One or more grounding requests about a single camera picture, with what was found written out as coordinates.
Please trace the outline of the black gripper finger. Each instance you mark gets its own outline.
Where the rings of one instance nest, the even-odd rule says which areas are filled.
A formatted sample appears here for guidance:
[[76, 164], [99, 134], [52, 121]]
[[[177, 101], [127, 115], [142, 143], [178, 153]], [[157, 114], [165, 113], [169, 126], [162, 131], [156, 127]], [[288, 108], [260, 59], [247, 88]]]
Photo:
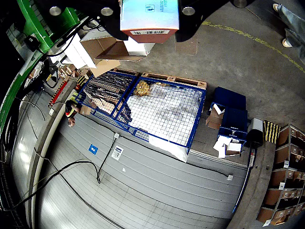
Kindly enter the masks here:
[[228, 0], [179, 0], [179, 30], [175, 33], [177, 42], [192, 38], [202, 22], [228, 3]]
[[114, 38], [128, 40], [120, 30], [121, 8], [117, 0], [38, 0], [38, 5], [50, 13], [52, 7], [63, 12], [66, 8], [79, 10], [94, 18]]

